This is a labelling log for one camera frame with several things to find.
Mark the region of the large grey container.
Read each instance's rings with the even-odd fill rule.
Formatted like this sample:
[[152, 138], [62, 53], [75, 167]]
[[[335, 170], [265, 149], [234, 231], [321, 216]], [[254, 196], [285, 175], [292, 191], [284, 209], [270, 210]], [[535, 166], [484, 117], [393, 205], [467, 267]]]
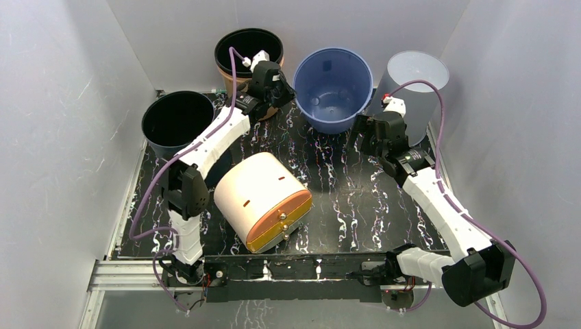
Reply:
[[[381, 101], [385, 94], [412, 80], [425, 80], [438, 90], [443, 90], [449, 81], [449, 71], [437, 57], [421, 51], [403, 51], [394, 55], [372, 96], [365, 115], [371, 116], [383, 110]], [[409, 145], [418, 145], [426, 135], [428, 123], [432, 119], [438, 97], [425, 84], [411, 84], [395, 93], [406, 106], [404, 121]]]

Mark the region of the blue plastic bucket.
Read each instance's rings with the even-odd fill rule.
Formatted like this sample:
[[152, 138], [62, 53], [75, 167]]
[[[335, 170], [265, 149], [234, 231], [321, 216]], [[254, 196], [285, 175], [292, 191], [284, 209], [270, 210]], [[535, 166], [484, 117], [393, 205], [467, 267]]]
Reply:
[[293, 88], [297, 107], [317, 132], [341, 134], [352, 127], [370, 102], [373, 75], [357, 53], [327, 47], [300, 63]]

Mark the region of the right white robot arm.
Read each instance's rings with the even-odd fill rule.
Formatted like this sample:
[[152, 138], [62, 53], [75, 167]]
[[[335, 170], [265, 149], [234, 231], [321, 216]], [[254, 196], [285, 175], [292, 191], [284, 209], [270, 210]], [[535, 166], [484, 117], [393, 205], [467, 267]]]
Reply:
[[397, 112], [372, 117], [359, 114], [348, 138], [353, 147], [362, 135], [359, 150], [373, 156], [421, 207], [444, 239], [449, 255], [427, 252], [411, 243], [386, 254], [386, 277], [402, 284], [411, 276], [443, 287], [462, 307], [507, 288], [515, 257], [508, 241], [498, 241], [469, 223], [467, 211], [452, 206], [453, 195], [439, 187], [435, 162], [428, 152], [410, 147], [406, 124]]

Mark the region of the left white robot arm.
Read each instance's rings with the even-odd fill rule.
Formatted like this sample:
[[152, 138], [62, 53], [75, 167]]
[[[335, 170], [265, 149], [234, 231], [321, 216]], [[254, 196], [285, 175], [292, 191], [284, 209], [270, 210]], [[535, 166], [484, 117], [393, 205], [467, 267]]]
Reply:
[[281, 66], [261, 60], [252, 69], [247, 90], [234, 92], [231, 104], [223, 106], [213, 122], [190, 145], [169, 161], [162, 197], [167, 203], [173, 233], [178, 276], [188, 285], [199, 284], [204, 266], [200, 214], [210, 202], [205, 179], [230, 145], [266, 116], [269, 108], [281, 108], [295, 98]]

